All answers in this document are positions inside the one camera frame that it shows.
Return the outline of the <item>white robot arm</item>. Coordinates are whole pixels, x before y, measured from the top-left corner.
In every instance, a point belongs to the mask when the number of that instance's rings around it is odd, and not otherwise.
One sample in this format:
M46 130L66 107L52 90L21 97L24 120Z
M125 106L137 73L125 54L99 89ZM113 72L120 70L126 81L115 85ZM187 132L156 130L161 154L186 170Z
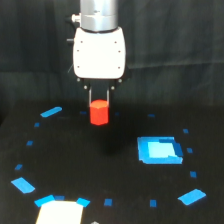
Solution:
M80 0L80 13L66 19L79 24L73 44L73 70L92 101L91 80L122 81L126 66L126 45L118 25L118 0Z

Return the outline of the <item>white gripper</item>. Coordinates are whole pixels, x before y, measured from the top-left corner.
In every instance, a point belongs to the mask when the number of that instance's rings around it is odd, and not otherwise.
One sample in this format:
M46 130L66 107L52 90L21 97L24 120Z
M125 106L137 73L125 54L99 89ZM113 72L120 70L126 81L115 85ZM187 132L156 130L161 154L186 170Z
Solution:
M123 30L91 33L77 28L73 38L73 69L79 80L119 80L125 72L126 45ZM106 100L110 104L109 86ZM88 86L88 104L92 86Z

